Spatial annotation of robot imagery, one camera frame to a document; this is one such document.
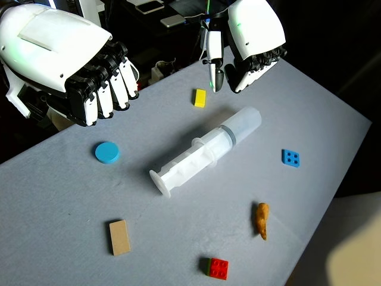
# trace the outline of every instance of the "gray table surface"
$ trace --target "gray table surface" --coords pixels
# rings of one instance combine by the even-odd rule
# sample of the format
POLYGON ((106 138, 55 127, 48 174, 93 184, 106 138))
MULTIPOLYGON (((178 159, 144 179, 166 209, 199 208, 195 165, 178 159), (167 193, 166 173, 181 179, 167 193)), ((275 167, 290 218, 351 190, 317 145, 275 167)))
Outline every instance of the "gray table surface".
POLYGON ((0 165, 0 284, 283 285, 371 123, 283 60, 239 95, 208 86, 207 67, 195 63, 113 119, 73 126, 0 165), (208 90, 205 108, 192 105, 195 88, 208 90), (247 105, 262 125, 162 196, 149 169, 247 105), (103 141, 119 146, 118 162, 93 156, 103 141), (282 164, 282 148, 300 153, 300 168, 282 164), (267 241, 251 223, 263 201, 267 241), (118 257, 107 232, 116 219, 127 220, 132 247, 118 257), (202 273, 208 257, 229 261, 226 282, 202 273))

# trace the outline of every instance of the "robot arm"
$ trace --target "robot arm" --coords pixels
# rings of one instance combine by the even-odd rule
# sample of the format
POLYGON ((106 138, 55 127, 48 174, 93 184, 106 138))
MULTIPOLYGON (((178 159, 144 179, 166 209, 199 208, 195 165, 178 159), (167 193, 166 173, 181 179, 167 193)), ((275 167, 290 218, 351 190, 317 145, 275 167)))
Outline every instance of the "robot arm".
POLYGON ((112 118, 136 99, 139 73, 124 44, 74 14, 38 4, 13 2, 0 10, 0 60, 10 90, 7 98, 25 116, 18 98, 26 84, 47 93, 46 102, 82 126, 112 118))
MULTIPOLYGON (((222 81, 216 80, 219 69, 216 65, 212 71, 213 61, 218 59, 222 66, 223 59, 219 58, 220 54, 216 51, 220 47, 223 48, 223 45, 221 46, 221 39, 218 39, 212 29, 210 28, 207 34, 208 61, 204 60, 203 63, 211 63, 211 87, 217 92, 222 86, 222 81)), ((252 84, 273 67, 280 57, 286 55, 286 50, 282 47, 286 42, 282 24, 266 0, 238 0, 229 6, 226 32, 235 56, 235 65, 227 65, 225 72, 232 90, 236 93, 252 84)))

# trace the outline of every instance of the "smartphone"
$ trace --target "smartphone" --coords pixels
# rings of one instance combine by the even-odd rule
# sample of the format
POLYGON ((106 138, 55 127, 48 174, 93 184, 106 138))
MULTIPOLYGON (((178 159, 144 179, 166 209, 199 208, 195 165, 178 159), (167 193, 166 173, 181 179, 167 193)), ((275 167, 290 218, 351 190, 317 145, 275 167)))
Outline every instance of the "smartphone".
POLYGON ((174 15, 168 18, 164 18, 160 20, 161 24, 165 25, 167 28, 171 28, 173 26, 177 26, 179 24, 183 24, 186 22, 185 18, 181 15, 174 15))
POLYGON ((159 9, 163 9, 164 4, 160 3, 159 1, 153 0, 147 3, 135 6, 135 8, 142 14, 148 14, 148 13, 157 11, 159 9))

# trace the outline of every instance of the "blue disc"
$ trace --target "blue disc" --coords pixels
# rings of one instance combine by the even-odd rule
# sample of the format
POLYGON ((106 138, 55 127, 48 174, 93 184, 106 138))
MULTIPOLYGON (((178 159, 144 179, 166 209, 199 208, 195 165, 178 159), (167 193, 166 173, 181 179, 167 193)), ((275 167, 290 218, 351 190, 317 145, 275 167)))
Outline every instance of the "blue disc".
POLYGON ((95 149, 95 157, 103 164, 111 164, 119 159, 119 149, 115 143, 105 142, 95 149))

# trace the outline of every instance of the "blue lego brick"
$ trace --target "blue lego brick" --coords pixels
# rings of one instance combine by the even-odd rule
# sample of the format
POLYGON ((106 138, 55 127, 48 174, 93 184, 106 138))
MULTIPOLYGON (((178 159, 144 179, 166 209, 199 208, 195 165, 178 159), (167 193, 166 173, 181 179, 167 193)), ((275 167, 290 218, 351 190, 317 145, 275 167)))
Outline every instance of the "blue lego brick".
POLYGON ((283 162, 283 164, 299 168, 299 166, 300 166, 299 153, 283 149, 282 150, 282 162, 283 162))

